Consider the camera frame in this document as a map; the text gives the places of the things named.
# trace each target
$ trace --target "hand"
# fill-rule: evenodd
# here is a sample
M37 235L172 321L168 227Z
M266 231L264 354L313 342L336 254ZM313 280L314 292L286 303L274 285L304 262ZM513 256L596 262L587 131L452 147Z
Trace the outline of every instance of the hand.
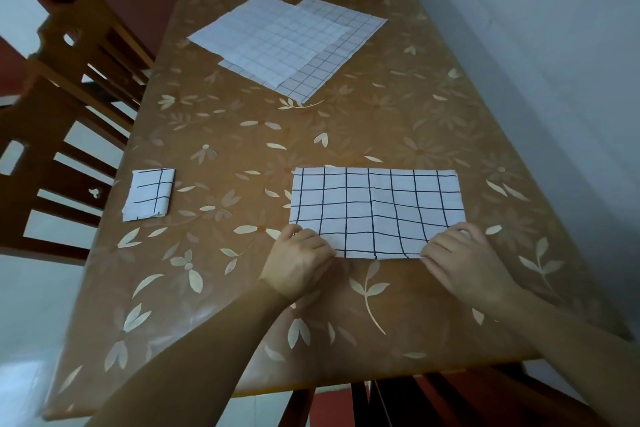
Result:
M287 225L273 244L260 279L293 303L324 275L334 256L335 250L314 230Z
M437 234L420 254L445 289L485 314L518 287L484 233L472 223L458 223Z

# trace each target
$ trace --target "glossy table surface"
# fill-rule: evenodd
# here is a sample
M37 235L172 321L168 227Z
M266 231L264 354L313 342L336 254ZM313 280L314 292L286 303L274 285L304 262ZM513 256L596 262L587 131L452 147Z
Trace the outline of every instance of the glossy table surface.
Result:
M624 331L418 0L325 0L388 22L304 108L288 108L187 41L245 1L176 4L86 264L46 417L93 413L255 282L275 230L288 223L296 166L455 169L467 219L487 230L521 286ZM326 147L314 143L322 133ZM169 214L123 223L132 170L161 166L176 168ZM236 395L537 357L452 297L420 261L376 269L336 260L278 318ZM364 296L349 279L365 290L389 285Z

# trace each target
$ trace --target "left hand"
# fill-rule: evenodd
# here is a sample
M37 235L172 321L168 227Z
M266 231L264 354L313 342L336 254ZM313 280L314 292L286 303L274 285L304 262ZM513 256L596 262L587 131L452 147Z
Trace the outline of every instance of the left hand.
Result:
M273 244L260 280L291 302L322 277L335 250L314 230L287 225Z

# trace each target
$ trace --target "wall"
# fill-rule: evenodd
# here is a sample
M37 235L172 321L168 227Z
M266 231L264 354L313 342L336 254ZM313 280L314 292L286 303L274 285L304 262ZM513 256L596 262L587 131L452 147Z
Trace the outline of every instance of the wall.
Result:
M638 0L420 0L629 321L640 321Z

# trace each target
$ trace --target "cloth napkin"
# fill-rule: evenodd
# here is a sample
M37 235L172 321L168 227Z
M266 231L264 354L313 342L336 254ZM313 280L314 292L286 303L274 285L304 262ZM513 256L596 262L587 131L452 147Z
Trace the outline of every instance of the cloth napkin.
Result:
M165 216L173 187L175 169L133 171L129 196L122 209L122 220L144 220Z

